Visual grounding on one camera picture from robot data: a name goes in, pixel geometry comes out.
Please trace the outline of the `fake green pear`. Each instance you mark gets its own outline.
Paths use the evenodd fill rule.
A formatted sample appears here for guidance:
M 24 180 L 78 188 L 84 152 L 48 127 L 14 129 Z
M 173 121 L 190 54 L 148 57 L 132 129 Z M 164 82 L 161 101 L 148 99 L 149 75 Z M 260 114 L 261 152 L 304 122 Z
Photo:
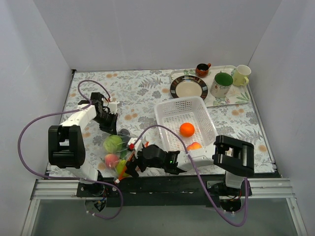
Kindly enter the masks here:
M 126 174 L 124 172 L 124 169 L 125 169 L 125 166 L 126 166 L 126 160 L 119 160 L 117 162 L 117 165 L 115 167 L 115 170 L 116 170 L 116 173 L 118 175 L 118 179 L 123 179 L 125 177 L 128 177 L 129 174 Z

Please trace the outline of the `fake dark eggplant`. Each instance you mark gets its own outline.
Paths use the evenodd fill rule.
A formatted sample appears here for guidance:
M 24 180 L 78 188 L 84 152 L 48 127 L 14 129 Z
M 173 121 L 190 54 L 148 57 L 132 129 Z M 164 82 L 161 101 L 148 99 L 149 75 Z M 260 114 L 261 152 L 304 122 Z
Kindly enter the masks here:
M 130 136 L 130 132 L 125 129 L 125 128 L 122 128 L 120 129 L 118 132 L 117 132 L 117 135 L 118 136 L 123 136 L 123 137 L 129 137 Z

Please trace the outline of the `fake green apple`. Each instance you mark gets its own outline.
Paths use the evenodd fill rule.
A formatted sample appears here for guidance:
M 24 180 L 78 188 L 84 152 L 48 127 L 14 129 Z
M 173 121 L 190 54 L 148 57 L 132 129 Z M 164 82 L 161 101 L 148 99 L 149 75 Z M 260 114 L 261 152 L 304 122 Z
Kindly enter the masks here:
M 118 135 L 110 135 L 103 142 L 103 148 L 108 153 L 116 153 L 122 150 L 123 140 Z

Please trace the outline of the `fake pink peach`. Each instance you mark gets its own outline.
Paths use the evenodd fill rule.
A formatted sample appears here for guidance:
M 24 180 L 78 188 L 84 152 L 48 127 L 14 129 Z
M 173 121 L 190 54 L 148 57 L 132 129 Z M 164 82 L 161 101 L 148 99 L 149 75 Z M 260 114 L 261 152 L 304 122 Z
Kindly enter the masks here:
M 109 169 L 114 169 L 117 166 L 117 164 L 119 163 L 119 161 L 120 161 L 119 157 L 115 154 L 112 154 L 112 153 L 107 154 L 104 157 L 105 165 Z

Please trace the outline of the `clear zip top bag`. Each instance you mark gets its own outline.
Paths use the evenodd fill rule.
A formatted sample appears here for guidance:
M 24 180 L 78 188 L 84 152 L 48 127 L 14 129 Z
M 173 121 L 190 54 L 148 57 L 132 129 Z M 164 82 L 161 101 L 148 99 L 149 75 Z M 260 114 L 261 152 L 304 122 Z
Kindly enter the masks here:
M 132 135 L 132 134 L 130 134 L 129 137 L 123 137 L 123 136 L 120 136 L 120 137 L 121 137 L 121 139 L 123 140 L 122 150 L 119 151 L 119 152 L 113 153 L 113 154 L 117 155 L 120 160 L 126 160 L 126 162 L 127 162 L 127 161 L 130 161 L 130 160 L 132 160 L 133 157 L 135 157 L 135 154 L 134 154 L 134 151 L 129 151 L 129 150 L 127 149 L 127 146 L 126 146 L 126 145 L 127 145 L 127 142 L 129 141 L 130 138 L 136 138 L 136 137 L 135 137 L 134 135 Z M 102 161 L 103 161 L 102 164 L 103 164 L 103 166 L 104 166 L 103 170 L 106 170 L 106 171 L 108 171 L 110 174 L 112 174 L 113 177 L 114 177 L 114 183 L 118 184 L 122 179 L 118 179 L 118 175 L 117 175 L 117 173 L 116 173 L 115 168 L 114 168 L 114 169 L 109 169 L 109 168 L 107 168 L 106 165 L 105 165 L 105 162 L 104 162 L 104 158 L 103 158 Z

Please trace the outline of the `fake orange peach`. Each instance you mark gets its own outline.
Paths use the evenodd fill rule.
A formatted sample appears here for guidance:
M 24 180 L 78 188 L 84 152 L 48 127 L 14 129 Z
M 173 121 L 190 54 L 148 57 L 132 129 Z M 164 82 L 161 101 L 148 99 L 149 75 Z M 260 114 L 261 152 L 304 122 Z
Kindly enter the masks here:
M 187 146 L 187 150 L 196 150 L 202 148 L 202 145 L 198 142 L 193 142 L 192 144 Z

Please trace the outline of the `white plastic perforated basket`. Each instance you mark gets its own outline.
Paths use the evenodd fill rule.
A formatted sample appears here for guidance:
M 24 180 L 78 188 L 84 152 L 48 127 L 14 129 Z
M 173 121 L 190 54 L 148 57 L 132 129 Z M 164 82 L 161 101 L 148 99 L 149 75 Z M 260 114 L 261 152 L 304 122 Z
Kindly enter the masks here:
M 179 151 L 177 167 L 185 172 L 193 169 L 185 148 L 196 167 L 213 164 L 214 141 L 218 135 L 202 98 L 183 97 L 155 106 L 155 115 L 165 151 Z

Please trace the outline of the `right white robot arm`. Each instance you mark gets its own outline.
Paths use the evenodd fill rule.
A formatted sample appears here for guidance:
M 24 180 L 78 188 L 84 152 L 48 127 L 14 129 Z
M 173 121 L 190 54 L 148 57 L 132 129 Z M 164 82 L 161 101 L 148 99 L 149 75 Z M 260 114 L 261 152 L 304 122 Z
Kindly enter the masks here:
M 125 173 L 138 177 L 147 168 L 163 169 L 178 175 L 197 167 L 216 165 L 224 169 L 224 181 L 208 188 L 219 196 L 238 195 L 244 178 L 254 175 L 254 146 L 251 143 L 224 135 L 216 136 L 212 145 L 195 150 L 164 151 L 157 145 L 134 145 L 135 156 L 126 162 Z

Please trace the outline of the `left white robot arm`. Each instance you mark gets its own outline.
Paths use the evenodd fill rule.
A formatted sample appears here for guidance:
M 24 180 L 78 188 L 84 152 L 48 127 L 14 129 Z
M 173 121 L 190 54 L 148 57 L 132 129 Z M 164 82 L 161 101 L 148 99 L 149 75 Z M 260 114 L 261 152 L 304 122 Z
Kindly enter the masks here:
M 93 92 L 90 100 L 79 102 L 77 112 L 48 130 L 49 163 L 72 173 L 83 184 L 83 189 L 95 197 L 104 193 L 105 185 L 100 181 L 100 171 L 85 160 L 82 132 L 93 120 L 99 124 L 100 130 L 116 135 L 118 104 L 99 92 Z

